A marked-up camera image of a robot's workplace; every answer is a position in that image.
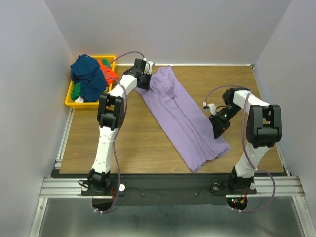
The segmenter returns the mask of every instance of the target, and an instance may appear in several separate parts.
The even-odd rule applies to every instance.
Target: white wall
[[[0,16],[0,236],[25,237],[65,127],[73,55],[44,1],[3,1]]]
[[[254,67],[262,97],[282,107],[280,142],[316,225],[316,1],[293,0]]]
[[[254,64],[290,0],[45,0],[74,55]],[[132,63],[135,55],[119,62]]]

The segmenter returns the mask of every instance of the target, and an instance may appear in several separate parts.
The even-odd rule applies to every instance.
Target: wooden tabletop
[[[117,67],[116,73],[121,76],[126,69]],[[221,85],[242,85],[251,88],[253,93],[260,97],[250,67],[173,67],[173,70],[201,109],[208,92]],[[224,88],[215,91],[208,102],[222,105],[224,91]],[[232,150],[225,156],[204,164],[199,173],[231,171],[243,153],[241,122],[242,111],[231,119],[231,127],[223,134]],[[60,173],[88,173],[95,159],[98,138],[97,109],[76,109]],[[136,91],[132,91],[128,96],[127,115],[117,137],[116,150],[122,173],[191,173]],[[265,154],[259,168],[270,172],[283,172],[275,146]],[[113,156],[111,172],[117,172]]]

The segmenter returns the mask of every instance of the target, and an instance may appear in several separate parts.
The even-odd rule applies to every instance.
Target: yellow bin
[[[102,60],[102,59],[106,59],[108,62],[112,62],[116,57],[115,56],[106,56],[106,55],[101,55],[101,56],[91,56],[92,58],[95,58],[96,60]],[[111,65],[111,68],[112,70],[114,71],[115,69],[115,62],[112,63]],[[107,89],[104,91],[105,93],[106,92],[109,92],[112,90],[112,83],[110,84],[109,87],[107,87]],[[71,80],[70,81],[70,84],[69,84],[69,87],[68,87],[68,92],[67,92],[67,95],[66,95],[66,99],[65,99],[65,104],[70,106],[71,108],[74,108],[74,109],[84,109],[84,108],[97,108],[99,106],[99,101],[97,102],[84,102],[84,103],[76,103],[72,100],[71,98],[71,93],[73,92],[74,90],[74,86],[75,86],[75,83]]]

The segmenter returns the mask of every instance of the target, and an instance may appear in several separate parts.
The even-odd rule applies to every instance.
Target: purple towel
[[[177,80],[170,66],[152,75],[150,89],[136,89],[192,172],[231,148],[214,139],[213,126]]]

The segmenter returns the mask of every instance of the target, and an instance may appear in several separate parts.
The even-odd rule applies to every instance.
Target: gray floor
[[[247,209],[267,198],[249,198]],[[41,237],[303,237],[291,197],[276,197],[259,212],[239,214],[225,206],[117,207],[95,214],[90,199],[50,199]]]

